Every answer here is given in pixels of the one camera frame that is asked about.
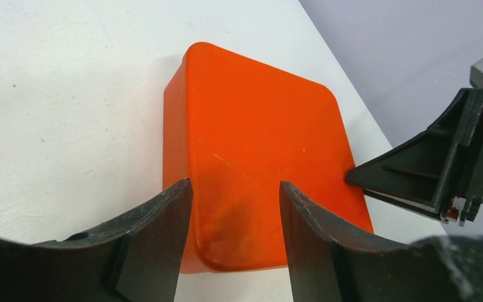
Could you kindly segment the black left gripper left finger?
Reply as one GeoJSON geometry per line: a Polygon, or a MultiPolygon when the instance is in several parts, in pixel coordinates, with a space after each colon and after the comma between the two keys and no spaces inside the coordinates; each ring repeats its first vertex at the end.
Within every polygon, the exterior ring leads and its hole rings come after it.
{"type": "Polygon", "coordinates": [[[191,208],[183,179],[63,241],[0,238],[0,301],[173,301],[191,208]]]}

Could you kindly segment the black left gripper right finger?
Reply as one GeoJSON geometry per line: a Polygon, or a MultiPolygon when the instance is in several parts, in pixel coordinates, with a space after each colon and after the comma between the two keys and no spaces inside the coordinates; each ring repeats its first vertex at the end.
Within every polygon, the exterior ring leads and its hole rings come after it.
{"type": "Polygon", "coordinates": [[[483,236],[403,244],[356,227],[290,182],[279,199],[294,301],[483,301],[483,236]]]}

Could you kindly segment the orange box lid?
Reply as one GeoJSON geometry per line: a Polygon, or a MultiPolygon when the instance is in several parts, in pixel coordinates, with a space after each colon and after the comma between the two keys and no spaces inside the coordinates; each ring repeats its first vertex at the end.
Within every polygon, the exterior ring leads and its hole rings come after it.
{"type": "Polygon", "coordinates": [[[180,270],[239,272],[287,264],[279,186],[289,181],[367,232],[338,102],[324,85],[208,42],[192,44],[164,91],[163,185],[191,180],[180,270]]]}

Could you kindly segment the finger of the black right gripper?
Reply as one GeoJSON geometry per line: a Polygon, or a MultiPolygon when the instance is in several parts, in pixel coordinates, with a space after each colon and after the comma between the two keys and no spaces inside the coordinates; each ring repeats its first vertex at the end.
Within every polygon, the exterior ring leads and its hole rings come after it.
{"type": "Polygon", "coordinates": [[[483,89],[460,89],[426,130],[349,170],[345,180],[443,223],[474,221],[483,205],[483,89]]]}

